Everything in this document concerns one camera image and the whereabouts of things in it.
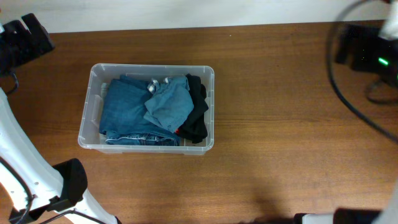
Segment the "dark blue jeans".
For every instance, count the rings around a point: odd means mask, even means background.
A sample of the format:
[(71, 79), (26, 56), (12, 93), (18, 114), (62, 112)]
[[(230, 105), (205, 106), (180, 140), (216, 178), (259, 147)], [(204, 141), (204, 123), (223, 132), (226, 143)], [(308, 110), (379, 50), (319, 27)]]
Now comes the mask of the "dark blue jeans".
[(121, 75), (111, 80), (104, 98), (99, 133), (109, 145), (179, 146), (180, 138), (144, 118), (152, 97), (148, 82)]

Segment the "black garment with orange tips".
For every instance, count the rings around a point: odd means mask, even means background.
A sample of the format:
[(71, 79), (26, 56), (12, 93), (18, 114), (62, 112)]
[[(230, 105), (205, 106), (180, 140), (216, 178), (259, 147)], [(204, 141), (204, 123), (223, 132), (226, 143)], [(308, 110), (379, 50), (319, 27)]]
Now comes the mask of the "black garment with orange tips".
[(204, 117), (194, 121), (192, 124), (183, 124), (176, 130), (176, 134), (194, 144), (201, 143), (208, 136)]

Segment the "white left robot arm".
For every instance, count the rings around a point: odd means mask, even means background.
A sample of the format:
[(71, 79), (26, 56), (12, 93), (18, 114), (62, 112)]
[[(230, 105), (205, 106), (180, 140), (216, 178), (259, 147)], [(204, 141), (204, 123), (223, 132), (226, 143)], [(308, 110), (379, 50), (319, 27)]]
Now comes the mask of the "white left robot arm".
[(88, 190), (83, 164), (70, 159), (51, 166), (17, 122), (8, 96), (19, 87), (15, 69), (54, 50), (48, 32), (33, 13), (1, 26), (1, 77), (14, 81), (1, 90), (1, 184), (13, 208), (9, 223), (32, 223), (55, 211), (50, 223), (66, 217), (73, 223), (119, 223)]

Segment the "clear plastic storage bin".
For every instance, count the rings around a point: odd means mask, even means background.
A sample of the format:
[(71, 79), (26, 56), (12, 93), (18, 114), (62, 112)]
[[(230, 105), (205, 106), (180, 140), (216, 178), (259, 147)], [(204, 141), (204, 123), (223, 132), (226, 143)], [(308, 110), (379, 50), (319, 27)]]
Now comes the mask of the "clear plastic storage bin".
[[(99, 132), (100, 119), (106, 94), (105, 83), (127, 75), (137, 80), (158, 81), (165, 77), (173, 77), (186, 74), (196, 75), (201, 78), (201, 83), (206, 88), (206, 103), (209, 110), (204, 114), (204, 120), (208, 136), (198, 144), (181, 139), (179, 146), (123, 146), (109, 145), (105, 143), (105, 136)], [(214, 143), (215, 127), (215, 72), (207, 65), (134, 65), (97, 63), (91, 68), (90, 79), (86, 91), (85, 105), (80, 124), (78, 143), (85, 149), (114, 154), (124, 152), (145, 153), (171, 153), (185, 155), (204, 155)]]

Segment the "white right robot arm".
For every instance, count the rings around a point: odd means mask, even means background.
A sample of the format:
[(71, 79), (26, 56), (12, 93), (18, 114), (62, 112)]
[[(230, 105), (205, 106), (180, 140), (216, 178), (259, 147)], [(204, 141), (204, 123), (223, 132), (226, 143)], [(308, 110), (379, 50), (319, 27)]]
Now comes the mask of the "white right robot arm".
[[(340, 101), (359, 119), (371, 128), (397, 142), (397, 135), (384, 129), (356, 109), (340, 92), (335, 82), (334, 64), (344, 65), (351, 58), (350, 69), (357, 72), (375, 73), (378, 79), (365, 89), (365, 97), (377, 105), (395, 105), (396, 99), (378, 100), (371, 98), (371, 92), (385, 83), (397, 88), (397, 1), (389, 1), (391, 11), (381, 28), (348, 24), (340, 29), (345, 18), (368, 0), (356, 1), (338, 14), (328, 32), (326, 40), (326, 70), (331, 87)], [(297, 213), (293, 218), (299, 224), (382, 224), (397, 223), (397, 193), (394, 192), (388, 206), (383, 210), (360, 210), (339, 208), (334, 213)]]

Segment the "blue denim shirt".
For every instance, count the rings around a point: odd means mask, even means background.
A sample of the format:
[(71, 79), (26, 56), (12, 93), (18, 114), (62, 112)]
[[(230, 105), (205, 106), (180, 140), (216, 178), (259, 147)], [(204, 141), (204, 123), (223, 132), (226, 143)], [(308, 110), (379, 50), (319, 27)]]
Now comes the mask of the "blue denim shirt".
[(176, 132), (194, 109), (187, 77), (166, 77), (161, 82), (152, 79), (147, 89), (152, 96), (144, 103), (147, 110), (144, 119)]

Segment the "dark navy garment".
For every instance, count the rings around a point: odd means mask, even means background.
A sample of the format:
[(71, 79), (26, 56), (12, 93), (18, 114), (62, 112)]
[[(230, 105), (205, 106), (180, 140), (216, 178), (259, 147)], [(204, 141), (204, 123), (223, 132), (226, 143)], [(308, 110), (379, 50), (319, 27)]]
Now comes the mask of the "dark navy garment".
[(186, 131), (197, 132), (199, 129), (204, 127), (204, 115), (208, 111), (209, 107), (205, 101), (206, 87), (201, 83), (201, 78), (191, 74), (187, 74), (186, 78), (189, 84), (189, 94), (193, 103), (193, 110), (188, 115), (188, 118), (183, 124), (183, 128)]

